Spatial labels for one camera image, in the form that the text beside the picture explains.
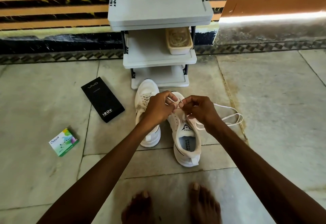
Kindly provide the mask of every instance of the shoe rack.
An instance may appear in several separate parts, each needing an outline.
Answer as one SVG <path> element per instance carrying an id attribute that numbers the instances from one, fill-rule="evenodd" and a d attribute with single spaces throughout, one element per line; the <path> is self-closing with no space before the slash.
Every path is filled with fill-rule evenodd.
<path id="1" fill-rule="evenodd" d="M 131 71 L 131 87 L 150 78 L 158 87 L 189 86 L 188 65 L 195 64 L 194 49 L 171 55 L 165 28 L 208 25 L 213 11 L 208 0 L 110 0 L 108 20 L 112 31 L 121 31 L 123 65 Z"/>

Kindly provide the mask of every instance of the decorative border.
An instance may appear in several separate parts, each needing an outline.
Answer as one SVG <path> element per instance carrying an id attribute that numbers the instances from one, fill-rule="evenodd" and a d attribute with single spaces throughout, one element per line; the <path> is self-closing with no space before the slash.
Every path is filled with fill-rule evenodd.
<path id="1" fill-rule="evenodd" d="M 287 50 L 326 49 L 326 39 L 315 41 L 286 41 L 257 44 L 195 46 L 197 55 L 227 55 Z M 0 65 L 34 64 L 43 62 L 91 61 L 122 59 L 122 49 L 83 52 L 0 55 Z"/>

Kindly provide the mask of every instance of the box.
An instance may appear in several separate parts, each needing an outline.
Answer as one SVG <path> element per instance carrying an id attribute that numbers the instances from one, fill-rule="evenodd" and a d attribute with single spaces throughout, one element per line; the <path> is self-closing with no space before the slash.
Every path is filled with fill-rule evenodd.
<path id="1" fill-rule="evenodd" d="M 62 157 L 78 142 L 79 140 L 74 138 L 73 135 L 66 128 L 59 135 L 49 141 L 49 144 L 57 153 L 57 155 Z"/>
<path id="2" fill-rule="evenodd" d="M 81 87 L 104 122 L 108 122 L 124 111 L 104 81 L 98 77 Z"/>

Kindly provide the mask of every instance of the vivo logo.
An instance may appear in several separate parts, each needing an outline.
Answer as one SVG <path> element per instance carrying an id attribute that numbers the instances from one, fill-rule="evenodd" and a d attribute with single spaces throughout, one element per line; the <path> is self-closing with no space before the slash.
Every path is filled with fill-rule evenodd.
<path id="1" fill-rule="evenodd" d="M 54 142 L 55 142 L 56 140 L 58 140 L 58 139 L 59 139 L 59 137 L 53 139 L 53 140 L 51 141 L 51 144 L 54 143 Z"/>
<path id="2" fill-rule="evenodd" d="M 91 86 L 89 86 L 88 88 L 91 88 L 91 87 L 93 87 L 93 86 L 95 86 L 97 84 L 98 84 L 98 82 L 95 82 L 94 84 L 91 84 Z"/>

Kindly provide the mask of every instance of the shoe tongue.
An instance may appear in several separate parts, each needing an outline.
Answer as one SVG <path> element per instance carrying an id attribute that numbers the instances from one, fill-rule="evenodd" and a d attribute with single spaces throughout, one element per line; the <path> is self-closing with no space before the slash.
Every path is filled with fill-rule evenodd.
<path id="1" fill-rule="evenodd" d="M 195 133 L 192 127 L 190 127 L 188 123 L 186 122 L 182 123 L 180 128 L 181 128 L 179 132 L 180 137 L 195 137 Z"/>

